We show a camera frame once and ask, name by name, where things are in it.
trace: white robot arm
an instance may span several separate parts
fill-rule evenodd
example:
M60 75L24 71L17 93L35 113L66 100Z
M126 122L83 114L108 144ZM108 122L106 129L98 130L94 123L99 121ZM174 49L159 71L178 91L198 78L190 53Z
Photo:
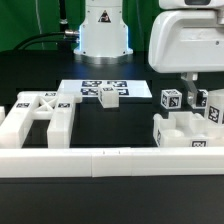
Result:
M80 26L75 57L94 64L128 60L128 27L122 19L122 0L86 0L86 18Z
M159 3L164 9L175 10L161 13L154 22L149 64L161 73L181 73L189 89L189 104L194 107L198 91L193 81L197 73L224 71L224 2L160 0Z

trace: black table surface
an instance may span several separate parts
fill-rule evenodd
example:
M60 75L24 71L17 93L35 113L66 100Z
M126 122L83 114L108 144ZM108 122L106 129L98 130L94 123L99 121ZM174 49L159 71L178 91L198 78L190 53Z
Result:
M21 91L56 91L63 79L146 80L151 99L122 98L118 110L98 100L77 105L71 147L155 147L153 115L161 90L183 93L180 110L190 111L179 74L158 74L147 52L130 63L97 66L77 63L56 51L0 53L0 105L8 113ZM222 89L224 73L199 74L198 88ZM48 122L34 122L24 148L47 146ZM223 176L0 179L0 223L224 223Z

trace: black cable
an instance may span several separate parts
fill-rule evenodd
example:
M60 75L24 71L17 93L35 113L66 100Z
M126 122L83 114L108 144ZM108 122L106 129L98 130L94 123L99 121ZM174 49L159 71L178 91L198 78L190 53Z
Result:
M63 32L69 28L68 21L66 18L65 0L59 0L59 11L60 11L60 31Z
M40 43L64 43L64 42L70 42L70 43L76 43L74 40L40 40L40 41L33 41L31 43L27 43L22 50L25 50L27 47L33 45L33 44L40 44Z
M139 0L136 0L135 2L136 2L136 12L137 12L137 19L138 19L139 34L140 34L142 46L144 47L144 32L142 29L142 21L140 17Z
M26 40L22 41L21 43L19 43L14 50L19 50L23 45L29 43L30 41L36 40L36 39L40 39L43 37L50 37L50 36L60 36L60 35L64 35L64 32L53 32L53 33L43 33L43 34L39 34L36 36L32 36L27 38Z

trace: white mat with markers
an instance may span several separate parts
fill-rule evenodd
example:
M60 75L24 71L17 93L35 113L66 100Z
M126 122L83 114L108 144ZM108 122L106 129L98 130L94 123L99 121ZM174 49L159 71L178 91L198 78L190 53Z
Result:
M142 80L62 80L58 93L82 92L83 97L97 97L101 84L113 85L120 97L152 97L146 81Z

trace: white cube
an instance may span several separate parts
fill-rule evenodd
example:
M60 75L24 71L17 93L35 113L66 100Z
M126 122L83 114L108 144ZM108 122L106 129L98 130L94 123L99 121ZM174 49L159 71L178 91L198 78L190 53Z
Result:
M224 128L224 89L209 92L204 117L210 125Z
M103 108L119 107L119 93L113 85L99 85L98 99Z
M207 106L208 101L208 91L206 89L199 89L198 91L202 92L203 96L200 102L196 101L194 109L204 109Z
M176 89L162 90L161 105L166 109L181 108L182 93Z

